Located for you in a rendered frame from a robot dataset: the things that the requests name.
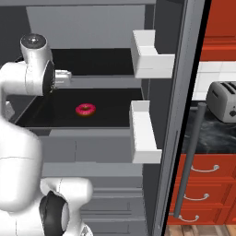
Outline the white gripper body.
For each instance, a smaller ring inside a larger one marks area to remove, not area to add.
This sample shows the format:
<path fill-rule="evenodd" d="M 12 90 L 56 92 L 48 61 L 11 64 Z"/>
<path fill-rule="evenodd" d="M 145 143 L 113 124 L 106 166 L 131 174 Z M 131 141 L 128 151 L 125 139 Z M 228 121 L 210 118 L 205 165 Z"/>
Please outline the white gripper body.
<path fill-rule="evenodd" d="M 71 84 L 72 73 L 67 70 L 56 70 L 55 71 L 55 86 L 60 87 L 69 87 Z"/>

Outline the black fridge shelf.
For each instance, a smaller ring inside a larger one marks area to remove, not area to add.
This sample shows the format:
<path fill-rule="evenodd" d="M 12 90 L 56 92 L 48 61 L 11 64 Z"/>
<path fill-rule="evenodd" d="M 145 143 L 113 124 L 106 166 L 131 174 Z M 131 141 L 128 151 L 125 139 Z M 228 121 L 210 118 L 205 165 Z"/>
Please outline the black fridge shelf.
<path fill-rule="evenodd" d="M 143 100 L 140 88 L 61 88 L 36 97 L 16 124 L 35 128 L 128 127 L 132 100 Z M 96 111 L 81 117 L 76 107 L 91 103 Z"/>
<path fill-rule="evenodd" d="M 73 76 L 132 76 L 131 50 L 119 49 L 52 49 L 56 69 Z"/>

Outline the pink frosted donut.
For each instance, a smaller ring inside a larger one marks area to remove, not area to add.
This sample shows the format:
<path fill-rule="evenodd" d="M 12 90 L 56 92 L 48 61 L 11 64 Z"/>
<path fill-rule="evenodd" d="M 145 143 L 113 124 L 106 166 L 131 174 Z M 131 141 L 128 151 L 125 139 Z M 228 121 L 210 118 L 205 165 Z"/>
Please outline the pink frosted donut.
<path fill-rule="evenodd" d="M 76 107 L 76 113 L 80 116 L 87 117 L 96 111 L 96 106 L 91 103 L 82 103 Z"/>

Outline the grey fridge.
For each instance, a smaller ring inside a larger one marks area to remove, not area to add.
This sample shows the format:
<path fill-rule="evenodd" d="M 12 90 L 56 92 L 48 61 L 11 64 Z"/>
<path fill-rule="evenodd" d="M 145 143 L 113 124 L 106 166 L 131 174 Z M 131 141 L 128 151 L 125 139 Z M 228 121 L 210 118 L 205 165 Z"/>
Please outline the grey fridge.
<path fill-rule="evenodd" d="M 51 51 L 131 50 L 133 31 L 151 30 L 152 18 L 142 0 L 0 0 L 0 49 L 16 44 L 20 57 L 6 63 L 21 62 L 20 40 L 33 33 L 43 36 Z M 141 89 L 141 80 L 135 75 L 72 75 L 69 87 L 57 88 L 54 81 L 50 93 L 57 89 Z M 7 120 L 17 125 L 36 97 L 49 94 L 7 95 Z M 43 178 L 88 179 L 93 194 L 96 188 L 142 189 L 142 166 L 134 164 L 131 151 L 130 119 L 128 127 L 22 128 L 41 141 Z"/>

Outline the white fridge door bin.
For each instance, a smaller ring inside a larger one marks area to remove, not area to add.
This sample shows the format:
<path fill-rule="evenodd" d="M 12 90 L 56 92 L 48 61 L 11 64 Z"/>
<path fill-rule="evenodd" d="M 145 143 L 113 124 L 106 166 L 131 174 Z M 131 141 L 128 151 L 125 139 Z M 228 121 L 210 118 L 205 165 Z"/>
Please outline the white fridge door bin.
<path fill-rule="evenodd" d="M 135 78 L 171 78 L 174 54 L 158 53 L 153 29 L 133 31 L 131 55 Z"/>
<path fill-rule="evenodd" d="M 149 114 L 148 100 L 132 100 L 129 111 L 131 151 L 134 163 L 160 164 L 158 149 Z"/>

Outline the grey fridge door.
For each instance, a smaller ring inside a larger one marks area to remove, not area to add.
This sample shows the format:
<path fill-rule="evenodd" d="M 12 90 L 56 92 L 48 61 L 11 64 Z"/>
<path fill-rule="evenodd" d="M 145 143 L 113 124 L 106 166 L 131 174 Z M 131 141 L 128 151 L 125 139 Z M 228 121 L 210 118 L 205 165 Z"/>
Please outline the grey fridge door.
<path fill-rule="evenodd" d="M 147 236 L 162 236 L 184 112 L 192 98 L 211 0 L 157 0 L 153 10 L 154 46 L 174 54 L 171 78 L 139 78 L 160 164 L 142 166 L 142 189 Z"/>

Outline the grey fridge drawer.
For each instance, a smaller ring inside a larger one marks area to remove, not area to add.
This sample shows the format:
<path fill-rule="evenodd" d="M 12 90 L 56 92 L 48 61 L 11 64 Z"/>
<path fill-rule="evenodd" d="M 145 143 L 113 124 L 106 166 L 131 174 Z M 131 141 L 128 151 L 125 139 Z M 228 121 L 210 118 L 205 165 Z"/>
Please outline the grey fridge drawer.
<path fill-rule="evenodd" d="M 80 209 L 94 236 L 147 236 L 141 188 L 96 188 Z"/>

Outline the silver toaster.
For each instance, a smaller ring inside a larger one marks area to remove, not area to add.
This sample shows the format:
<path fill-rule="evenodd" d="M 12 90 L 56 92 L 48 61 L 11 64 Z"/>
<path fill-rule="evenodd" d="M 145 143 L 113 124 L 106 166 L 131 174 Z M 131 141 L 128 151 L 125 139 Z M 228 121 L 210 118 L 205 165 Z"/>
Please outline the silver toaster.
<path fill-rule="evenodd" d="M 236 123 L 236 81 L 212 82 L 206 105 L 221 122 Z"/>

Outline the red drawer front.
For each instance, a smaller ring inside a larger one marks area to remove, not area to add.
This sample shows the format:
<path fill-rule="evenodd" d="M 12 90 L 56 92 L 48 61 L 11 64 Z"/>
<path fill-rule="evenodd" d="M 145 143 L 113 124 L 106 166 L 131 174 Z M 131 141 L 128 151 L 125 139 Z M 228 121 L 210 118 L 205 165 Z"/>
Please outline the red drawer front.
<path fill-rule="evenodd" d="M 236 154 L 195 154 L 192 179 L 235 179 Z"/>
<path fill-rule="evenodd" d="M 184 207 L 223 207 L 235 181 L 189 182 L 186 186 Z"/>
<path fill-rule="evenodd" d="M 174 216 L 169 216 L 168 225 L 235 225 L 236 210 L 230 207 L 199 207 L 184 208 L 181 216 L 185 219 L 193 219 L 195 215 L 199 216 L 199 220 L 193 223 L 186 223 Z"/>

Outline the red wall cupboard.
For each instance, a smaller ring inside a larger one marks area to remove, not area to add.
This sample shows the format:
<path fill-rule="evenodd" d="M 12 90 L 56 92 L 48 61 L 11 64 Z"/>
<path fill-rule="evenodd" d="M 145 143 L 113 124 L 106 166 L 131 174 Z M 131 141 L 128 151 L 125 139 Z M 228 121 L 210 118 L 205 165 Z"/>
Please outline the red wall cupboard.
<path fill-rule="evenodd" d="M 212 0 L 201 61 L 236 61 L 236 0 Z"/>

